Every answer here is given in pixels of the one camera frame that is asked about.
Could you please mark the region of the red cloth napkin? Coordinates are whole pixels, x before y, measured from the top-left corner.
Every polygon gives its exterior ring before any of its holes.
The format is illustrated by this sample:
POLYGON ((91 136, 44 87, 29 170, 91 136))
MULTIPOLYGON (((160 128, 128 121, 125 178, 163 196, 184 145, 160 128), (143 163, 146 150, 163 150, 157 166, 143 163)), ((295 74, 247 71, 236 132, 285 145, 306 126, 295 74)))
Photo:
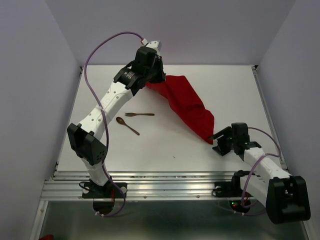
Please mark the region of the red cloth napkin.
POLYGON ((188 79, 184 76, 168 75, 161 83, 146 86, 167 99, 170 108, 203 141, 212 145, 215 117, 206 109, 188 79))

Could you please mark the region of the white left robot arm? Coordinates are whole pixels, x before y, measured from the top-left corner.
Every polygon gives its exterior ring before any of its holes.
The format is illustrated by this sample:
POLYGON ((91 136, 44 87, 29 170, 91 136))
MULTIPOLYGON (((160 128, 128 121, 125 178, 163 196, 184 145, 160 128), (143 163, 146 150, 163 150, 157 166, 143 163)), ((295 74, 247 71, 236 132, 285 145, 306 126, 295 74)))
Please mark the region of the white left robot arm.
POLYGON ((84 162, 90 180, 95 183, 94 191, 100 197, 111 193, 110 175, 104 164, 108 147, 101 142, 108 123, 148 83, 158 84, 166 80, 162 57, 154 44, 150 42, 140 47, 135 59, 115 75, 97 106, 78 124, 71 123, 67 128, 71 149, 84 162))

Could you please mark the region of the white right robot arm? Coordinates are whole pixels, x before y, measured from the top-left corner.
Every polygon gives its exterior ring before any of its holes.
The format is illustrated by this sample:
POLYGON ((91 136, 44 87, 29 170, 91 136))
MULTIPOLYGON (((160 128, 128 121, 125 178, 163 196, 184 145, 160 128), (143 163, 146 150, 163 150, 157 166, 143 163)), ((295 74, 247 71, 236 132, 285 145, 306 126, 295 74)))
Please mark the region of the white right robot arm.
POLYGON ((303 177, 294 176, 278 166, 271 158, 276 154, 264 152, 262 146, 251 141, 246 123, 232 123, 210 136, 217 145, 212 149, 220 156, 234 152, 250 170, 235 172, 230 181, 216 181, 212 195, 234 198, 229 205, 235 214, 250 215, 253 197, 264 206, 264 212, 273 224, 308 221, 311 209, 307 184, 303 177))

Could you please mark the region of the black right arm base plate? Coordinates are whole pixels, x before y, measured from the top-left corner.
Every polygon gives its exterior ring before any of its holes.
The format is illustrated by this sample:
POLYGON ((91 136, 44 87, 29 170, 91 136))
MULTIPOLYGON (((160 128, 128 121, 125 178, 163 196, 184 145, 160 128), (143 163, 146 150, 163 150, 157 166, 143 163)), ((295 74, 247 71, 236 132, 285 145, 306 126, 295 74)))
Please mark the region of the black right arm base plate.
MULTIPOLYGON (((216 181, 213 183, 213 188, 210 190, 211 194, 217 198, 240 198, 243 194, 245 181, 216 181)), ((260 189, 260 185, 249 183, 244 197, 253 196, 260 189)))

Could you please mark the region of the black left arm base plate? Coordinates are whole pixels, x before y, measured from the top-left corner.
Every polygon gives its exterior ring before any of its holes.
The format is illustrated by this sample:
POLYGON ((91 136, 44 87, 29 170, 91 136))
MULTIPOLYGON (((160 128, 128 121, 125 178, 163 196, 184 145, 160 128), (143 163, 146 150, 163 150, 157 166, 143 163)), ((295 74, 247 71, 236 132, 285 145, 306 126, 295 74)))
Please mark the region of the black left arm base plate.
POLYGON ((110 182, 104 186, 95 184, 93 181, 81 181, 79 187, 82 188, 83 199, 123 199, 127 196, 127 183, 118 182, 116 185, 123 194, 110 182))

